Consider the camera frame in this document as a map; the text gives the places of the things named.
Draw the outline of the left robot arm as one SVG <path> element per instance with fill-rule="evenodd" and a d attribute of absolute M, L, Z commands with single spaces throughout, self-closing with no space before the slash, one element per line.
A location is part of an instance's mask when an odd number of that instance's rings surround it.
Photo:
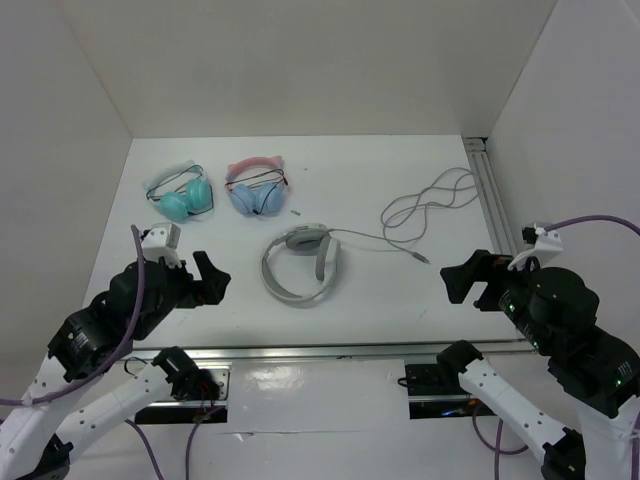
<path fill-rule="evenodd" d="M 85 407 L 81 398 L 174 309 L 219 304 L 231 281 L 203 251 L 200 276 L 183 261 L 144 257 L 71 314 L 48 345 L 32 384 L 1 425 L 4 479 L 62 479 L 87 447 L 148 405 L 172 398 L 212 404 L 218 387 L 180 347 L 162 349 L 127 382 Z"/>

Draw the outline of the white grey headphones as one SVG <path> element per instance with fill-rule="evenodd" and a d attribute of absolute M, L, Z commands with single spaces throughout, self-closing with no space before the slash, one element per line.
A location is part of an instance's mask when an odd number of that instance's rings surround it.
<path fill-rule="evenodd" d="M 341 243 L 320 223 L 297 225 L 264 249 L 259 272 L 276 300 L 310 308 L 330 294 L 338 278 Z"/>

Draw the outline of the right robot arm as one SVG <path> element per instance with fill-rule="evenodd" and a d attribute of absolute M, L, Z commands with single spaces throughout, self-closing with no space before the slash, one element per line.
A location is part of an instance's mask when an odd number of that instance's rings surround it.
<path fill-rule="evenodd" d="M 436 379 L 448 392 L 478 398 L 518 435 L 546 479 L 636 479 L 639 476 L 639 355 L 596 324 L 599 298 L 576 273 L 477 250 L 441 269 L 451 303 L 486 287 L 474 306 L 502 312 L 548 360 L 548 372 L 573 398 L 580 427 L 547 416 L 504 380 L 465 340 L 437 356 Z"/>

